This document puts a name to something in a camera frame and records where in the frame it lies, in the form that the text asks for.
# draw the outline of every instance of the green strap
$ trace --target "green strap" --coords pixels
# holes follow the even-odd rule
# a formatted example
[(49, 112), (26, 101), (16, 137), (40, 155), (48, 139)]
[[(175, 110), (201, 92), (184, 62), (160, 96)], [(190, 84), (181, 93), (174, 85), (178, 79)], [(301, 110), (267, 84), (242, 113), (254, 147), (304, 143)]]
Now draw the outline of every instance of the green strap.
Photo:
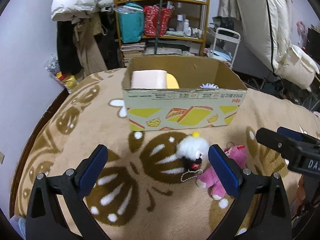
[(158, 20), (157, 20), (157, 30), (156, 30), (155, 54), (157, 54), (157, 49), (158, 49), (158, 38), (159, 38), (159, 31), (160, 31), (162, 2), (163, 2), (163, 0), (160, 0), (159, 12), (158, 12)]

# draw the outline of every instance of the blue gripper pad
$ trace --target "blue gripper pad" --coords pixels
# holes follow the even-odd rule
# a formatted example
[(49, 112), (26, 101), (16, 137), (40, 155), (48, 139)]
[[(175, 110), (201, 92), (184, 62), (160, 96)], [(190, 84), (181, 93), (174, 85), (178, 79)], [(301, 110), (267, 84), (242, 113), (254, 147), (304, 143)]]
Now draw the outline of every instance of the blue gripper pad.
[(280, 126), (277, 130), (277, 133), (278, 134), (281, 134), (281, 135), (284, 135), (284, 136), (287, 136), (291, 139), (294, 139), (296, 141), (300, 141), (300, 142), (303, 142), (303, 135), (299, 132), (296, 132), (296, 131), (293, 131), (293, 130), (290, 130), (290, 129), (287, 129), (287, 128), (284, 128), (282, 126)]
[(243, 181), (238, 164), (229, 159), (217, 144), (210, 146), (208, 157), (227, 194), (237, 198)]
[(75, 184), (80, 198), (90, 194), (107, 160), (108, 149), (99, 144), (90, 157), (82, 160), (76, 168)]

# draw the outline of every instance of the electrical outlet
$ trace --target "electrical outlet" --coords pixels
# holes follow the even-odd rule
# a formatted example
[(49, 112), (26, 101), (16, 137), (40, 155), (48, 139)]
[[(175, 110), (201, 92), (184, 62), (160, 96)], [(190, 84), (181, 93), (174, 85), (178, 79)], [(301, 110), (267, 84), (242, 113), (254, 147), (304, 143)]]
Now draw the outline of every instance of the electrical outlet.
[(4, 154), (0, 152), (0, 164), (3, 163), (3, 160), (4, 160)]

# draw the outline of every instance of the beige blanket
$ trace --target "beige blanket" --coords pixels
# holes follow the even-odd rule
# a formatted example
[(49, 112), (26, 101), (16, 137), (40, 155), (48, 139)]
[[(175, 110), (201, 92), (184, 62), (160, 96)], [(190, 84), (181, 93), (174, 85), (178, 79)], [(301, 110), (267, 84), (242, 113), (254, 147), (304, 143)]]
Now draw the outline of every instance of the beige blanket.
[[(24, 168), (16, 214), (26, 214), (38, 173), (61, 175), (68, 168), (76, 168), (98, 144), (104, 144), (109, 149), (108, 162), (84, 201), (112, 239), (206, 239), (232, 199), (226, 196), (213, 200), (208, 190), (196, 186), (194, 179), (180, 182), (181, 160), (167, 157), (175, 154), (176, 144), (193, 130), (129, 130), (121, 99), (124, 71), (88, 76), (43, 128)], [(264, 175), (279, 172), (291, 203), (300, 175), (289, 172), (278, 153), (255, 140), (260, 127), (276, 130), (279, 126), (320, 136), (320, 120), (307, 109), (255, 90), (248, 91), (230, 125), (197, 131), (221, 148), (230, 141), (245, 144), (250, 152), (247, 167)], [(78, 232), (61, 200), (70, 228)], [(249, 225), (255, 204), (256, 199), (241, 226), (242, 232)]]

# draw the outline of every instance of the white fluffy plush toy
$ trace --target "white fluffy plush toy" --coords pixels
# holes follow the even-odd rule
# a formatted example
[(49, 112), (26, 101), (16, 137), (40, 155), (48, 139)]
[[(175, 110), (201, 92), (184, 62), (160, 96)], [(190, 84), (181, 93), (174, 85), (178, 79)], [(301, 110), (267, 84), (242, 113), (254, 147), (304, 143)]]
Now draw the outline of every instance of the white fluffy plush toy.
[(208, 142), (198, 132), (193, 132), (177, 145), (176, 155), (183, 160), (186, 171), (196, 171), (202, 159), (207, 157), (208, 150)]

